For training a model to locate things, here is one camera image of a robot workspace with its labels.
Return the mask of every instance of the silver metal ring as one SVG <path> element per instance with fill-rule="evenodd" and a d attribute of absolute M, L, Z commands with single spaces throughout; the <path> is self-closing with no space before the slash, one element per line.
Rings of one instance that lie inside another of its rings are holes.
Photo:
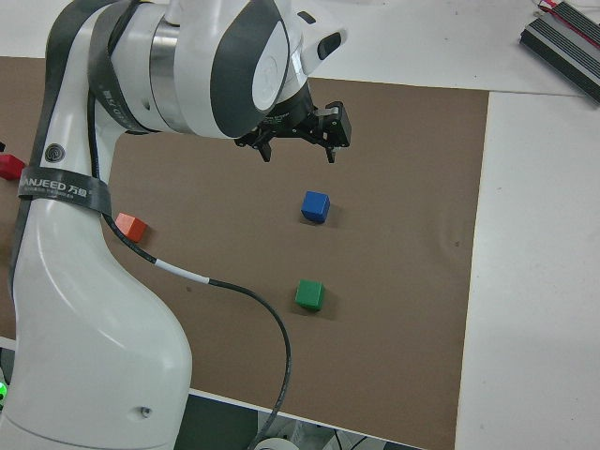
<path fill-rule="evenodd" d="M 193 133 L 181 113 L 175 91 L 175 48 L 179 39 L 179 27 L 165 21 L 158 24 L 150 51 L 150 84 L 158 112 L 173 131 Z"/>

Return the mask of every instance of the cardboard sheet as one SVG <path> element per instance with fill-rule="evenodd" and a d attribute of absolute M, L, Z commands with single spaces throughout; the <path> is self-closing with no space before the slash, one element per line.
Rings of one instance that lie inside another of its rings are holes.
<path fill-rule="evenodd" d="M 43 61 L 0 58 L 0 141 L 29 158 Z M 328 164 L 306 142 L 273 159 L 233 142 L 124 136 L 112 166 L 114 215 L 141 218 L 160 259 L 263 294 L 294 351 L 284 411 L 427 449 L 454 448 L 473 228 L 488 93 L 313 80 L 341 99 L 352 146 Z M 17 183 L 0 180 L 0 283 L 6 286 Z M 329 218 L 307 222 L 307 190 Z M 115 257 L 172 309 L 194 355 L 192 387 L 270 407 L 284 365 L 277 326 L 233 292 L 162 273 L 106 234 Z M 325 286 L 323 309 L 293 299 Z M 0 336 L 14 313 L 0 291 Z"/>

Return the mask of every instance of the black velcro strap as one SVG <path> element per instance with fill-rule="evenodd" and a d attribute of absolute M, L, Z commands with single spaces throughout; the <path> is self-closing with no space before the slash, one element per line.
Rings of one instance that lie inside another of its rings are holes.
<path fill-rule="evenodd" d="M 111 193 L 102 180 L 81 173 L 26 167 L 22 170 L 19 197 L 73 203 L 112 215 Z"/>
<path fill-rule="evenodd" d="M 90 53 L 87 62 L 87 79 L 90 90 L 94 93 L 97 101 L 111 115 L 111 117 L 123 128 L 134 133 L 150 133 L 153 130 L 144 127 L 133 116 L 129 109 L 125 96 L 121 90 L 119 80 L 114 71 L 111 54 L 113 53 L 115 38 L 113 31 L 120 21 L 130 13 L 131 8 L 139 5 L 129 1 L 122 1 L 108 6 L 100 13 L 97 18 L 94 30 L 92 31 L 92 40 L 90 43 Z"/>

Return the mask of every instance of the white robotic arm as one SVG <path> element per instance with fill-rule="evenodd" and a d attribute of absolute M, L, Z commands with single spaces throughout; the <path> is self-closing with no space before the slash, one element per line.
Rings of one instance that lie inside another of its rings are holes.
<path fill-rule="evenodd" d="M 270 139 L 302 137 L 333 161 L 350 124 L 339 102 L 314 107 L 307 75 L 346 32 L 304 5 L 75 0 L 57 19 L 20 184 L 3 450 L 173 450 L 191 355 L 179 322 L 102 237 L 114 144 L 124 132 L 185 132 L 237 138 L 268 160 Z M 52 389 L 49 376 L 60 379 Z"/>

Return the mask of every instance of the white cable sleeve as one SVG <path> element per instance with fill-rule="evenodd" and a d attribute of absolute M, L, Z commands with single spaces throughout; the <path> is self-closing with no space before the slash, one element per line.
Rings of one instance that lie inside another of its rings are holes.
<path fill-rule="evenodd" d="M 208 277 L 203 277 L 202 275 L 194 274 L 193 272 L 189 272 L 188 270 L 180 269 L 179 267 L 176 267 L 172 264 L 169 264 L 168 262 L 164 262 L 159 259 L 157 259 L 157 261 L 155 262 L 155 266 L 166 270 L 167 272 L 171 272 L 172 274 L 177 275 L 179 277 L 191 279 L 192 281 L 196 281 L 198 283 L 208 284 L 208 282 L 210 281 L 210 278 Z"/>

